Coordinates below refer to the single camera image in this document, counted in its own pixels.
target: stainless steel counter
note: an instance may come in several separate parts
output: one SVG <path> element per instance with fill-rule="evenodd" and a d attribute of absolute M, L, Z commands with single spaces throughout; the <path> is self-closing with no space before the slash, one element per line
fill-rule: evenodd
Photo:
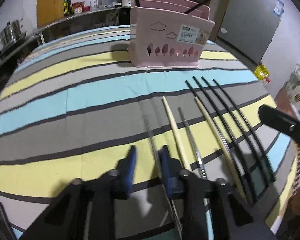
<path fill-rule="evenodd" d="M 77 17 L 81 17 L 81 16 L 84 16 L 84 15 L 88 15 L 88 14 L 91 14 L 91 13 L 97 13 L 97 12 L 103 12 L 103 11 L 109 11 L 109 10 L 114 10 L 114 9 L 121 9 L 121 8 L 130 8 L 130 5 L 127 5 L 127 6 L 121 6 L 121 7 L 106 7 L 106 8 L 95 8 L 93 10 L 90 10 L 90 11 L 87 11 L 87 12 L 82 12 L 82 13 L 78 13 L 78 14 L 74 14 L 74 15 L 71 15 L 71 16 L 68 16 L 68 17 L 63 17 L 63 18 L 60 18 L 56 21 L 53 21 L 51 23 L 48 23 L 40 28 L 38 28 L 37 30 L 35 30 L 33 32 L 33 34 L 39 34 L 42 33 L 42 31 L 44 31 L 45 29 L 48 29 L 56 24 L 59 24 L 59 23 L 62 23 L 62 22 L 65 22 L 67 20 L 72 20 L 72 19 L 75 19 Z"/>
<path fill-rule="evenodd" d="M 30 44 L 31 42 L 33 42 L 34 40 L 39 39 L 39 38 L 40 38 L 40 36 L 38 34 L 34 34 L 31 37 L 27 38 L 23 44 L 21 44 L 14 51 L 12 51 L 7 57 L 5 57 L 2 60 L 0 59 L 0 67 L 3 66 L 10 58 L 12 58 L 15 54 L 17 54 L 20 50 L 22 50 L 28 44 Z"/>

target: yellow stripe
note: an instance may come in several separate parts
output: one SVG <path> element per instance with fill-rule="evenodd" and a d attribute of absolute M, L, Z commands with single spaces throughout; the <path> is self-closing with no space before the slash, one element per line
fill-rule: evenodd
<path fill-rule="evenodd" d="M 30 54 L 30 55 L 27 57 L 26 62 L 27 62 L 29 59 L 35 57 L 35 56 L 38 55 L 38 54 L 42 54 L 42 53 L 45 52 L 45 51 L 51 50 L 51 49 L 53 49 L 53 48 L 55 48 L 55 47 L 57 47 L 57 46 L 60 46 L 60 45 L 62 45 L 62 44 L 66 44 L 66 43 L 71 42 L 71 41 L 77 41 L 77 40 L 85 39 L 85 38 L 88 38 L 88 37 L 91 37 L 91 36 L 98 36 L 98 35 L 104 35 L 104 34 L 109 34 L 109 33 L 121 33 L 121 32 L 129 32 L 129 30 L 124 30 L 124 31 L 111 31 L 111 32 L 102 32 L 102 31 L 99 31 L 99 32 L 97 32 L 97 33 L 87 34 L 87 35 L 85 35 L 85 36 L 80 36 L 80 35 L 78 35 L 78 36 L 80 36 L 80 37 L 75 36 L 75 37 L 69 38 L 68 40 L 65 40 L 65 41 L 59 41 L 59 42 L 50 44 L 50 45 L 48 45 L 48 46 L 46 46 L 46 47 L 43 47 L 42 49 L 40 49 L 40 50 L 38 50 L 38 51 L 36 51 L 36 52 Z"/>
<path fill-rule="evenodd" d="M 208 51 L 204 50 L 200 56 L 200 59 L 227 59 L 227 60 L 238 60 L 230 52 L 225 51 Z"/>
<path fill-rule="evenodd" d="M 267 96 L 256 103 L 242 108 L 252 126 L 260 122 L 257 112 L 262 104 L 276 107 L 272 97 Z M 241 133 L 230 115 L 227 113 L 223 116 L 236 138 L 240 137 Z M 214 119 L 221 127 L 219 118 L 216 117 Z M 202 158 L 219 149 L 218 143 L 206 121 L 193 124 L 190 128 Z M 179 132 L 185 147 L 187 159 L 190 163 L 193 163 L 195 160 L 185 129 L 179 129 Z M 162 145 L 169 145 L 172 157 L 178 158 L 171 131 L 155 136 L 154 140 L 157 147 L 161 148 Z M 73 178 L 79 177 L 83 180 L 95 179 L 109 169 L 114 168 L 117 161 L 125 157 L 130 145 L 136 145 L 138 149 L 134 183 L 140 183 L 157 177 L 157 174 L 154 172 L 154 160 L 149 140 L 143 139 L 135 143 L 109 147 L 63 159 L 40 161 L 24 165 L 0 165 L 0 191 L 37 197 L 56 196 Z"/>
<path fill-rule="evenodd" d="M 204 51 L 202 53 L 204 59 L 235 59 L 229 52 L 223 51 Z M 1 95 L 0 100 L 17 93 L 25 88 L 33 86 L 43 80 L 59 76 L 70 71 L 79 70 L 87 66 L 116 63 L 119 61 L 130 61 L 127 51 L 112 51 L 97 55 L 84 56 L 66 60 L 55 65 L 44 68 L 26 78 L 6 87 Z"/>
<path fill-rule="evenodd" d="M 292 187 L 292 184 L 293 184 L 293 181 L 294 181 L 294 178 L 296 175 L 296 171 L 297 171 L 296 159 L 297 158 L 294 158 L 294 161 L 293 161 L 293 164 L 291 167 L 291 171 L 288 175 L 287 183 L 284 186 L 283 192 L 281 193 L 279 200 L 278 200 L 277 204 L 275 205 L 275 207 L 273 208 L 272 212 L 266 219 L 266 224 L 269 227 L 272 226 L 272 224 L 274 223 L 277 216 L 287 208 L 288 199 L 291 195 L 291 187 Z"/>

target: gray stripe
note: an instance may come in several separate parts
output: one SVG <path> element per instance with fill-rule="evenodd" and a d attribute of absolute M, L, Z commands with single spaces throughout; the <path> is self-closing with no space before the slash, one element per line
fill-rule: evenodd
<path fill-rule="evenodd" d="M 22 78 L 25 78 L 35 72 L 38 72 L 48 66 L 57 64 L 59 62 L 63 62 L 63 61 L 69 60 L 69 59 L 77 58 L 77 57 L 83 57 L 83 56 L 88 56 L 88 55 L 95 55 L 98 53 L 104 53 L 106 51 L 111 51 L 111 50 L 116 50 L 116 49 L 117 50 L 127 50 L 128 45 L 129 45 L 129 41 L 125 41 L 125 40 L 111 41 L 111 42 L 106 42 L 103 44 L 94 44 L 94 45 L 79 47 L 79 48 L 60 52 L 51 57 L 48 57 L 47 59 L 38 61 L 17 73 L 14 73 L 12 75 L 12 77 L 9 79 L 9 81 L 7 82 L 6 86 L 9 86 L 10 84 L 12 84 Z"/>
<path fill-rule="evenodd" d="M 277 203 L 280 194 L 282 193 L 284 186 L 287 182 L 288 174 L 290 173 L 293 159 L 296 156 L 294 144 L 290 142 L 288 150 L 285 155 L 280 168 L 276 173 L 276 181 L 272 184 L 266 192 L 263 194 L 260 200 L 254 205 L 254 209 L 261 215 L 262 218 L 266 218 L 271 209 Z"/>
<path fill-rule="evenodd" d="M 9 221 L 23 229 L 27 229 L 37 216 L 48 206 L 48 204 L 24 202 L 3 196 L 0 196 L 0 202 L 3 204 Z"/>
<path fill-rule="evenodd" d="M 262 125 L 259 129 L 256 130 L 256 134 L 258 135 L 260 141 L 262 141 L 262 145 L 264 149 L 268 149 L 268 147 L 271 146 L 272 142 L 276 139 L 278 132 L 273 132 L 273 129 L 269 128 L 266 125 Z M 246 140 L 243 140 L 239 143 L 239 146 L 241 147 L 241 145 L 245 143 Z M 251 151 L 244 152 L 244 153 L 248 156 L 251 155 Z M 237 165 L 239 166 L 239 169 L 241 169 L 240 172 L 243 175 L 244 174 L 243 169 L 236 156 L 235 159 L 237 161 Z M 247 165 L 250 168 L 254 163 L 255 161 L 253 161 L 252 163 L 247 163 Z M 226 160 L 224 159 L 223 155 L 205 164 L 205 169 L 207 171 L 207 176 L 209 180 L 215 181 L 217 178 L 224 178 L 229 183 L 231 184 L 234 183 L 232 181 L 232 175 L 230 173 L 228 164 L 226 163 Z"/>
<path fill-rule="evenodd" d="M 259 87 L 258 83 L 253 83 L 228 87 L 226 91 L 240 105 L 264 96 L 265 90 L 261 90 Z M 214 113 L 203 93 L 199 92 L 198 94 L 207 104 L 208 110 Z M 216 98 L 213 97 L 212 99 L 219 109 L 224 109 Z M 178 106 L 182 107 L 188 120 L 196 119 L 195 122 L 203 120 L 201 112 L 194 103 L 192 93 L 168 96 L 167 101 L 177 123 L 181 123 L 181 118 L 177 111 Z M 74 150 L 76 154 L 109 147 L 109 145 L 104 143 L 100 146 L 95 144 L 145 133 L 143 114 L 148 116 L 152 129 L 163 126 L 167 126 L 166 129 L 170 129 L 162 98 L 154 97 L 136 103 L 70 115 L 65 119 L 35 125 L 18 133 L 4 136 L 0 138 L 0 161 L 23 160 L 34 156 L 62 153 L 76 149 L 78 145 L 80 148 Z M 123 139 L 119 144 L 125 143 L 127 142 Z"/>
<path fill-rule="evenodd" d="M 121 27 L 121 26 L 118 26 L 117 28 L 108 29 L 108 30 L 99 30 L 99 29 L 96 29 L 95 31 L 90 32 L 90 33 L 81 33 L 81 32 L 75 33 L 71 37 L 69 35 L 69 36 L 62 37 L 60 39 L 56 39 L 56 40 L 47 42 L 46 44 L 37 47 L 34 50 L 34 52 L 42 51 L 46 47 L 52 47 L 52 46 L 55 46 L 55 44 L 60 44 L 60 43 L 63 43 L 64 41 L 71 41 L 73 39 L 86 37 L 88 35 L 99 35 L 99 34 L 102 34 L 102 33 L 105 33 L 105 32 L 112 32 L 112 31 L 117 31 L 117 32 L 128 31 L 129 32 L 130 31 L 130 27 Z"/>
<path fill-rule="evenodd" d="M 264 132 L 266 126 L 262 126 L 258 130 Z M 231 183 L 231 175 L 223 155 L 207 163 L 205 168 L 210 180 L 223 177 Z M 23 229 L 27 229 L 33 220 L 48 206 L 47 204 L 27 203 L 2 196 L 0 196 L 0 202 L 3 203 L 10 222 Z M 179 216 L 182 217 L 182 202 L 178 201 L 176 206 Z M 168 207 L 161 185 L 134 192 L 127 201 L 116 200 L 115 208 L 117 238 L 136 235 L 172 222 L 170 215 L 167 215 Z"/>
<path fill-rule="evenodd" d="M 264 129 L 264 130 L 258 129 L 256 131 L 256 134 L 260 139 L 261 145 L 266 150 L 268 148 L 268 146 L 270 145 L 270 143 L 273 141 L 273 138 L 275 136 L 277 136 L 278 131 L 266 126 L 266 129 Z M 258 155 L 261 156 L 260 149 L 259 149 L 257 143 L 255 142 L 253 136 L 250 135 L 249 139 L 252 142 L 254 148 L 256 149 L 256 152 L 258 153 Z M 251 154 L 251 150 L 247 144 L 247 141 L 244 140 L 244 141 L 240 142 L 239 146 L 243 152 L 243 156 L 247 162 L 248 167 L 251 167 L 253 164 L 255 164 L 256 160 L 254 159 L 253 155 Z"/>
<path fill-rule="evenodd" d="M 199 61 L 198 69 L 206 68 L 223 68 L 223 69 L 246 69 L 241 64 L 237 64 L 236 61 L 215 61 L 213 64 L 206 64 L 204 60 Z M 51 78 L 42 82 L 39 82 L 25 90 L 22 90 L 16 94 L 13 94 L 10 97 L 4 98 L 0 101 L 0 113 L 7 111 L 16 106 L 21 106 L 28 102 L 29 100 L 42 95 L 51 93 L 60 88 L 69 86 L 71 84 L 76 84 L 86 79 L 91 79 L 94 77 L 106 76 L 113 73 L 127 73 L 137 70 L 148 70 L 150 68 L 137 69 L 132 66 L 131 63 L 122 62 L 117 64 L 99 66 L 99 67 L 90 67 L 82 70 L 66 73 L 62 76 Z"/>
<path fill-rule="evenodd" d="M 227 50 L 225 50 L 224 48 L 222 48 L 217 44 L 208 44 L 208 43 L 204 46 L 204 50 L 228 52 Z"/>
<path fill-rule="evenodd" d="M 183 202 L 175 201 L 181 218 Z M 173 222 L 161 185 L 131 194 L 128 200 L 115 202 L 116 238 L 140 234 Z"/>
<path fill-rule="evenodd" d="M 49 47 L 46 47 L 42 50 L 43 53 L 47 53 L 51 50 L 55 50 L 55 49 L 61 49 L 67 46 L 71 46 L 74 44 L 78 44 L 81 42 L 85 42 L 85 41 L 92 41 L 92 40 L 96 40 L 96 39 L 102 39 L 102 38 L 107 38 L 107 37 L 114 37 L 114 36 L 118 36 L 118 35 L 129 35 L 130 34 L 130 30 L 113 30 L 115 32 L 113 33 L 88 33 L 85 35 L 81 35 L 80 37 L 73 37 L 71 39 L 68 39 L 67 41 L 60 41 L 58 43 L 52 44 Z"/>
<path fill-rule="evenodd" d="M 110 34 L 105 34 L 105 35 L 108 35 L 108 37 L 110 37 L 110 35 L 117 36 L 118 34 L 110 33 Z M 95 45 L 89 45 L 89 46 L 85 46 L 85 47 L 79 47 L 79 48 L 60 52 L 60 53 L 53 55 L 45 60 L 36 62 L 33 65 L 25 68 L 24 70 L 21 70 L 20 72 L 15 73 L 7 82 L 7 86 L 14 83 L 17 80 L 20 80 L 21 78 L 25 78 L 25 77 L 31 75 L 32 73 L 38 72 L 39 70 L 44 69 L 48 66 L 54 65 L 56 63 L 63 62 L 63 61 L 66 61 L 66 60 L 69 60 L 72 58 L 95 55 L 95 54 L 103 53 L 106 51 L 127 50 L 129 44 L 130 44 L 130 42 L 125 41 L 125 40 L 111 41 L 111 42 L 103 43 L 102 45 L 95 44 Z M 208 60 L 207 62 L 205 62 L 205 61 L 207 61 L 207 60 L 204 60 L 204 59 L 199 60 L 199 67 L 209 68 L 210 65 L 214 66 L 217 64 L 218 66 L 216 66 L 216 67 L 220 67 L 220 68 L 247 69 L 247 67 L 245 65 L 243 65 L 240 61 L 237 61 L 237 60 L 230 61 L 229 63 L 228 63 L 228 61 L 219 61 L 219 62 L 218 61 L 211 62 L 211 60 Z"/>

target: pink plastic basket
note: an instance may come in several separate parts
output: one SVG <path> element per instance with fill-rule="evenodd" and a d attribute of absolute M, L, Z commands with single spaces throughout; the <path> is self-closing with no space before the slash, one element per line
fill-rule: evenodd
<path fill-rule="evenodd" d="M 128 52 L 136 67 L 197 67 L 215 23 L 210 9 L 188 0 L 140 0 L 131 5 Z"/>

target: wooden stick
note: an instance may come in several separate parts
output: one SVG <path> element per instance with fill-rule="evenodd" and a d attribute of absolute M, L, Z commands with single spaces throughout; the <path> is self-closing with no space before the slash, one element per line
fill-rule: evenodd
<path fill-rule="evenodd" d="M 219 143 L 219 146 L 221 147 L 222 151 L 223 151 L 223 154 L 225 156 L 225 159 L 228 163 L 228 166 L 229 166 L 229 169 L 230 169 L 230 172 L 232 174 L 232 177 L 234 179 L 234 182 L 236 183 L 237 185 L 237 189 L 240 193 L 240 195 L 246 199 L 246 196 L 244 194 L 244 190 L 243 190 L 243 187 L 242 187 L 242 184 L 240 182 L 240 178 L 239 178 L 239 174 L 236 172 L 235 168 L 234 168 L 234 164 L 232 162 L 232 159 L 231 159 L 231 156 L 230 156 L 230 152 L 227 150 L 228 147 L 226 147 L 225 143 L 220 135 L 220 133 L 218 132 L 216 126 L 214 125 L 207 109 L 205 109 L 205 107 L 201 104 L 200 100 L 195 97 L 194 100 L 197 102 L 198 104 L 198 107 L 200 109 L 200 111 L 202 112 L 203 116 L 205 117 L 205 119 L 207 120 L 209 126 L 210 126 L 210 129 L 212 130 L 215 138 L 217 139 L 218 143 Z"/>
<path fill-rule="evenodd" d="M 167 116 L 169 118 L 169 122 L 170 122 L 170 125 L 171 125 L 171 128 L 172 128 L 173 136 L 174 136 L 174 139 L 176 141 L 176 145 L 177 145 L 177 148 L 178 148 L 178 151 L 179 151 L 179 154 L 180 154 L 180 159 L 182 161 L 183 167 L 185 169 L 189 170 L 189 171 L 192 171 L 192 169 L 190 167 L 190 164 L 189 164 L 189 162 L 187 160 L 187 157 L 186 157 L 186 151 L 185 151 L 185 149 L 183 147 L 183 144 L 182 144 L 182 141 L 181 141 L 181 137 L 180 137 L 180 134 L 179 134 L 179 131 L 178 131 L 176 120 L 173 117 L 172 111 L 171 111 L 171 109 L 168 105 L 168 102 L 167 102 L 166 98 L 162 97 L 162 101 L 163 101 L 164 108 L 166 109 Z"/>

